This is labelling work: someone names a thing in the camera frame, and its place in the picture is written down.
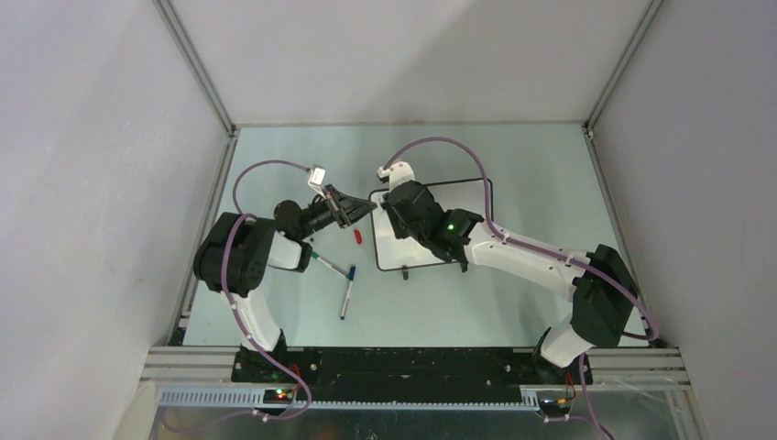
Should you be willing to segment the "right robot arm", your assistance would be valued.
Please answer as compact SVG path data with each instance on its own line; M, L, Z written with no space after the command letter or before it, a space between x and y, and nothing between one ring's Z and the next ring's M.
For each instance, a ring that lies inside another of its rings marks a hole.
M394 269L455 263L507 272L531 281L572 305L572 311L545 331L535 347L536 377L555 383L590 348L617 347L639 294L620 254L600 245L593 252L552 247L514 235L486 214L446 209L432 188L405 181L375 191L373 216L378 263Z

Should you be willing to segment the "white whiteboard black frame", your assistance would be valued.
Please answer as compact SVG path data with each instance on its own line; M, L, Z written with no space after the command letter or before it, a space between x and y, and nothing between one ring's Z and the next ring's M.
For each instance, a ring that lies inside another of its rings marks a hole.
M376 265L381 271L400 273L404 281L410 279L412 270L435 266L455 264L460 267L462 272L467 271L468 261L465 256L465 245L468 243L469 233L477 224L485 221L482 190L486 185L481 179L442 181L425 185L433 194L436 202L444 209L460 208L462 210L462 228L460 229L462 233L462 260L443 261L412 238L396 239L389 216L381 207L383 196L389 190L375 190L370 194L370 200L378 205L378 209L371 214Z

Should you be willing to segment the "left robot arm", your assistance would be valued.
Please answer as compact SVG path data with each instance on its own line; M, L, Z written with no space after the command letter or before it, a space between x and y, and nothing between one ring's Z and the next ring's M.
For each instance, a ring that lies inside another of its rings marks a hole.
M292 200L278 203L270 218L223 213L200 244L193 275L224 296L242 345L258 352L254 369L265 380L282 380L290 369L289 356L276 348L283 331L259 291L268 270L303 273L314 254L307 238L330 225L346 229L377 208L327 184L305 207Z

